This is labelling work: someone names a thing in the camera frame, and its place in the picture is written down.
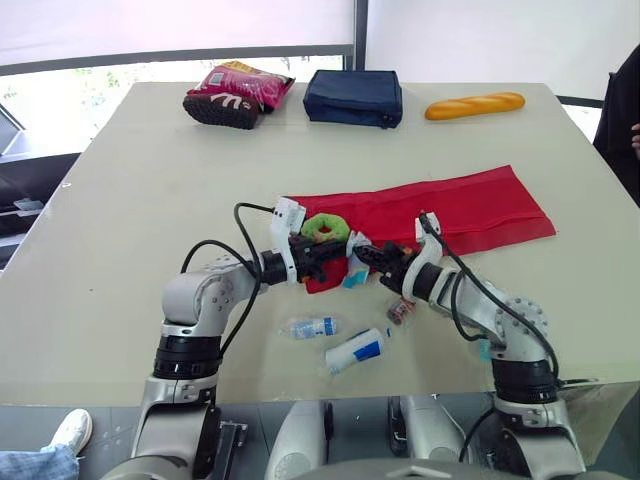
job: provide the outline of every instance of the table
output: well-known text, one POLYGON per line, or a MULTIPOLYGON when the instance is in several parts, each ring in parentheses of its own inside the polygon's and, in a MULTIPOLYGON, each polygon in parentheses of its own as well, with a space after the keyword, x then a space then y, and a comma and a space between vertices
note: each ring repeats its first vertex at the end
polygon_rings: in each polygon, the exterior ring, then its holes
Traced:
MULTIPOLYGON (((246 250, 238 201, 374 190, 511 164, 555 237, 468 255, 472 268, 551 319, 561 377, 640 379, 640 215, 604 161, 541 84, 405 84, 395 130, 310 123, 296 85, 254 131, 208 127, 183 111, 187 83, 136 84, 78 159, 0 277, 0 403, 137 405, 153 365, 163 285, 203 238, 246 250), (521 92, 524 109, 430 123, 443 98, 521 92)), ((245 213, 260 249, 269 216, 245 213)), ((202 249, 193 265, 220 255, 202 249)), ((323 351, 389 325, 394 294, 374 283, 306 295, 279 285, 255 309, 221 369, 226 403, 492 387, 490 367, 445 317, 420 305, 380 357, 330 377, 323 351), (336 338, 293 341, 291 316, 333 313, 336 338)), ((239 312, 236 309, 234 319, 239 312)))

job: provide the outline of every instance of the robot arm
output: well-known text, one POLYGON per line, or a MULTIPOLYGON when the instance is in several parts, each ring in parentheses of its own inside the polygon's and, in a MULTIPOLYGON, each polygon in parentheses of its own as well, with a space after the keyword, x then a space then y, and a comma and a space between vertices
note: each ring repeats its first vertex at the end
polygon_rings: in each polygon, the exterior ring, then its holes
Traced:
MULTIPOLYGON (((345 256, 344 242, 315 244, 291 236, 304 218, 304 209, 295 202, 281 199, 272 218, 272 236, 278 249, 259 254, 259 293, 266 292, 269 285, 306 277, 322 280, 323 262, 345 256)), ((439 233, 435 216, 429 215, 429 225, 439 233)), ((423 247, 420 253, 393 244, 382 250, 363 246, 354 251, 362 261, 383 273, 381 283, 391 290, 412 301, 429 302, 433 308, 486 335, 491 342, 495 408, 509 441, 521 447, 528 443, 527 448, 520 449, 525 463, 548 465, 540 458, 527 457, 544 456, 552 444, 543 442, 540 446, 540 437, 530 438, 530 433, 537 431, 545 437, 553 436, 554 441, 565 446, 568 439, 568 451, 572 452, 568 455, 569 464, 554 468, 551 473, 583 471, 543 345, 468 277, 438 266, 442 248, 420 220, 416 220, 416 236, 423 247)), ((253 265, 252 260, 245 260, 250 267, 253 265)), ((220 423, 215 397, 222 334, 233 308, 251 296, 254 275, 237 259, 225 256, 200 271, 183 273, 167 285, 163 295, 165 320, 153 374, 145 384, 132 458, 107 474, 105 480, 146 478, 136 476, 141 473, 160 475, 157 478, 203 478, 211 471, 220 423)), ((524 298, 512 298, 486 280, 482 284, 546 334, 548 320, 540 307, 524 298)), ((533 470, 530 473, 547 478, 533 470)))
POLYGON ((504 468, 533 478, 583 472, 584 462, 566 405, 557 395, 558 379, 549 366, 547 348, 537 336, 547 337, 549 320, 544 311, 527 298, 510 296, 487 280, 477 279, 499 303, 516 313, 514 317, 468 275, 438 266, 441 244, 429 232, 439 235, 437 219, 433 214, 421 215, 416 219, 420 253, 390 243, 383 249, 356 247, 355 253, 383 274, 380 281, 386 287, 410 301, 428 302, 460 324, 480 330, 489 340, 496 388, 494 408, 504 427, 502 440, 509 450, 506 456, 512 462, 504 468))

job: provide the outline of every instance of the white sneaker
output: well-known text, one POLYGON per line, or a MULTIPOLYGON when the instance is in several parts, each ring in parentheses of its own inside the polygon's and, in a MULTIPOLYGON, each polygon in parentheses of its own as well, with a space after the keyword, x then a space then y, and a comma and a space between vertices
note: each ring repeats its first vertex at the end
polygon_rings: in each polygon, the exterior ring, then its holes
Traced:
POLYGON ((91 415, 79 408, 64 417, 49 445, 66 445, 77 456, 89 442, 92 429, 91 415))

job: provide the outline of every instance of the jeans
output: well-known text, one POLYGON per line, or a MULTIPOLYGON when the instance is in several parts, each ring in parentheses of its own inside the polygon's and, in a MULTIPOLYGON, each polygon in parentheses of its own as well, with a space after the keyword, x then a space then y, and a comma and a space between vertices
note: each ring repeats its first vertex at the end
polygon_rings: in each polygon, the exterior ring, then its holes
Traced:
POLYGON ((39 452, 0 452, 0 480, 76 480, 78 460, 66 445, 39 452))

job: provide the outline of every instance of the plastic bottle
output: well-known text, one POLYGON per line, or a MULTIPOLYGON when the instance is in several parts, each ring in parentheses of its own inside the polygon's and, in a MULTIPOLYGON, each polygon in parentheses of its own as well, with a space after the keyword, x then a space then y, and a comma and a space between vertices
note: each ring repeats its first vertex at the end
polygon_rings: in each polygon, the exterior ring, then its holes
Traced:
POLYGON ((282 333, 297 340, 335 335, 341 329, 341 322, 332 316, 312 316, 292 318, 282 333))
POLYGON ((377 357, 382 353, 384 338, 377 328, 369 328, 325 352, 327 369, 333 375, 349 365, 377 357))

